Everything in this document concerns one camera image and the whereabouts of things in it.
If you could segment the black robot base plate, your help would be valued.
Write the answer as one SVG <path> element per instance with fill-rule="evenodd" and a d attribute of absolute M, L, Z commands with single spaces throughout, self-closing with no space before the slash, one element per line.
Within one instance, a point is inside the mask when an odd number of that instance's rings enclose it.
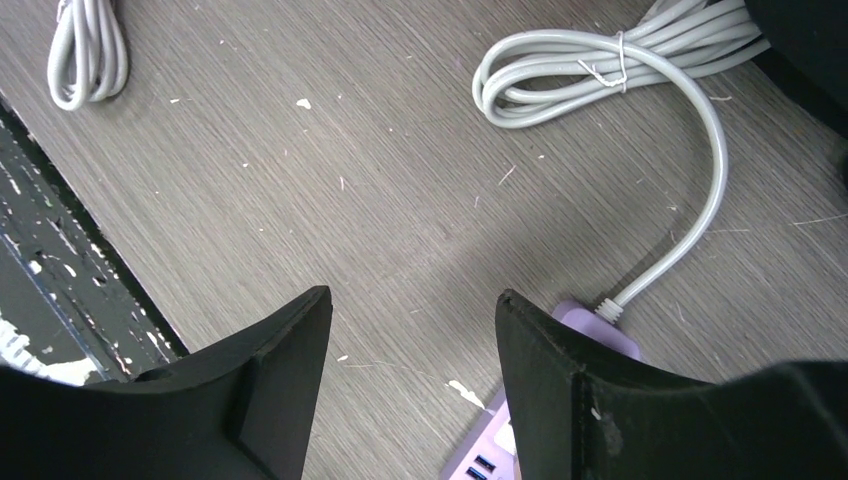
<path fill-rule="evenodd" d="M 188 353 L 22 122 L 1 108 L 1 363 L 73 386 Z"/>

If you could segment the purple power strip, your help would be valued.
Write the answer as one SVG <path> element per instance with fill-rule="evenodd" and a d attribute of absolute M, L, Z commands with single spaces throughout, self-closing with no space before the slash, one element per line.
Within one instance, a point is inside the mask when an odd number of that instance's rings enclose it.
<path fill-rule="evenodd" d="M 623 308 L 611 299 L 591 309 L 574 300 L 561 302 L 552 312 L 559 323 L 635 360 L 637 343 L 616 322 Z M 483 409 L 470 432 L 447 461 L 439 477 L 448 480 L 514 480 L 519 477 L 516 445 L 505 390 L 500 389 Z"/>

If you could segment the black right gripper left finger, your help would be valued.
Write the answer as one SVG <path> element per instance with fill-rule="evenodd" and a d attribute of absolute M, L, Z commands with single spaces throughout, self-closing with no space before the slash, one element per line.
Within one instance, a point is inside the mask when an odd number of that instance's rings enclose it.
<path fill-rule="evenodd" d="M 298 479 L 326 359 L 331 291 L 129 382 L 1 371 L 5 479 Z"/>

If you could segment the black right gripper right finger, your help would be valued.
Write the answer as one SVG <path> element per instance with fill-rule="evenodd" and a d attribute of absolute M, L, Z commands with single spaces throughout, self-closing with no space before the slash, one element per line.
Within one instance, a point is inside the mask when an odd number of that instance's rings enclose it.
<path fill-rule="evenodd" d="M 572 305 L 507 290 L 495 325 L 526 479 L 843 479 L 847 365 L 782 362 L 711 384 L 640 361 Z"/>

